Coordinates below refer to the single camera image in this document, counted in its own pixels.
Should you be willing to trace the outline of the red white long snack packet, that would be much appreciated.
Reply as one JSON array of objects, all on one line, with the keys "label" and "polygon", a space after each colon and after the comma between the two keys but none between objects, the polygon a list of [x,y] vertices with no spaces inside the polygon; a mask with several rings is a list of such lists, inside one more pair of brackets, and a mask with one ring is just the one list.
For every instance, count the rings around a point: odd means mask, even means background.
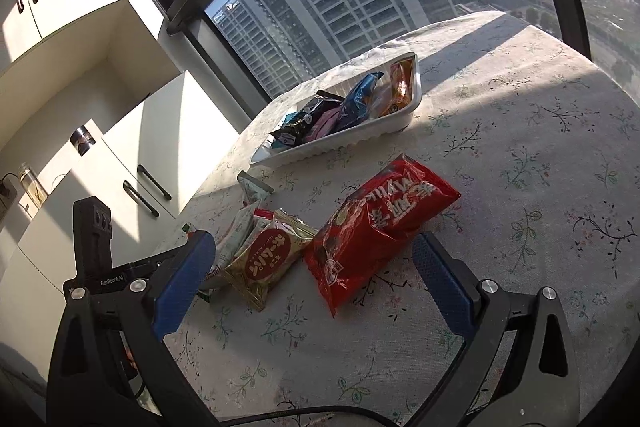
[{"label": "red white long snack packet", "polygon": [[266,202],[273,193],[270,185],[250,176],[245,171],[238,174],[236,181],[243,191],[244,206],[236,213],[226,234],[216,242],[214,262],[200,287],[200,291],[206,294],[226,283],[222,272],[240,253],[241,246],[254,229],[255,211],[265,209]]}]

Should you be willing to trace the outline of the floral tablecloth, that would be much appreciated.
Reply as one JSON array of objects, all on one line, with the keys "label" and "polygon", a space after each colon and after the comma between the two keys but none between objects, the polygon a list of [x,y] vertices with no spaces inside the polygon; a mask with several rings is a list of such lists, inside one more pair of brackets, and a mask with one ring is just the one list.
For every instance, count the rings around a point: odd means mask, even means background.
[{"label": "floral tablecloth", "polygon": [[[279,96],[239,135],[180,222],[226,233],[236,182],[300,98],[405,52],[422,102],[401,132],[276,170],[254,168],[272,208],[321,228],[399,155],[460,194],[427,221],[454,257],[508,291],[551,286],[574,340],[580,409],[605,395],[639,336],[639,109],[605,72],[495,12],[384,44]],[[462,346],[401,253],[331,311],[297,262],[255,311],[233,288],[198,299],[166,345],[221,418],[341,404],[403,424]]]}]

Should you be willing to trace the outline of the orange snack stick packet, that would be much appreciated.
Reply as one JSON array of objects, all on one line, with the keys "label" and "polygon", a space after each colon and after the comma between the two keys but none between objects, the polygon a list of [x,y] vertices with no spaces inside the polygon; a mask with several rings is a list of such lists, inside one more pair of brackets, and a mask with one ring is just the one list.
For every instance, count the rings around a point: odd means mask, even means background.
[{"label": "orange snack stick packet", "polygon": [[386,103],[382,116],[398,112],[412,99],[413,60],[404,58],[390,66],[390,99]]}]

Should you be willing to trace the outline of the dark blue Tipo snack packet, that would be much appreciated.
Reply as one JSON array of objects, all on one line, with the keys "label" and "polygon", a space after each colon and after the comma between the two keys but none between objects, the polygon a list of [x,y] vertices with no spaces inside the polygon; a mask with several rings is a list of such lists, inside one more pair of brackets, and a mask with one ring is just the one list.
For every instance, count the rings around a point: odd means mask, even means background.
[{"label": "dark blue Tipo snack packet", "polygon": [[332,129],[333,133],[355,127],[368,118],[372,92],[382,77],[382,72],[369,72],[349,91],[341,105],[341,114]]}]

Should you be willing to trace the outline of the black gold snack packet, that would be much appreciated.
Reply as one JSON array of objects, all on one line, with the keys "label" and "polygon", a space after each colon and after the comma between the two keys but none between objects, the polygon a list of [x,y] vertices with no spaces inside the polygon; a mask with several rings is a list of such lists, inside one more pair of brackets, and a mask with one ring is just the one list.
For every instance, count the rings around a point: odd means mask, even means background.
[{"label": "black gold snack packet", "polygon": [[328,110],[340,107],[343,102],[342,96],[319,90],[290,120],[271,132],[271,136],[287,147],[300,145],[320,117]]}]

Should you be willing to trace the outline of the gold snack bag red circle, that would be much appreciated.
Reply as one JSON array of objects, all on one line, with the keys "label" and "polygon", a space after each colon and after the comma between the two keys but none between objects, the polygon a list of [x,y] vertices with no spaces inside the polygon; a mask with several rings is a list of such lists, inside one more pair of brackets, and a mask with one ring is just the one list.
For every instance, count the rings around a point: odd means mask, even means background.
[{"label": "gold snack bag red circle", "polygon": [[262,311],[270,289],[291,268],[318,230],[281,209],[257,209],[254,216],[262,221],[250,232],[222,275],[252,308]]}]

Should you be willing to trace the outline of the clear pink snack packet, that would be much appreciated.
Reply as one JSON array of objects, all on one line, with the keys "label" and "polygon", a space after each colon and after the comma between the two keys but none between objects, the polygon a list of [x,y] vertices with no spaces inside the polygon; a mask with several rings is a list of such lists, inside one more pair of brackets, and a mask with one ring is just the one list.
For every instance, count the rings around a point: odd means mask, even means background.
[{"label": "clear pink snack packet", "polygon": [[387,80],[381,79],[372,92],[371,100],[368,108],[368,118],[376,119],[381,117],[390,106],[392,99],[392,88]]}]

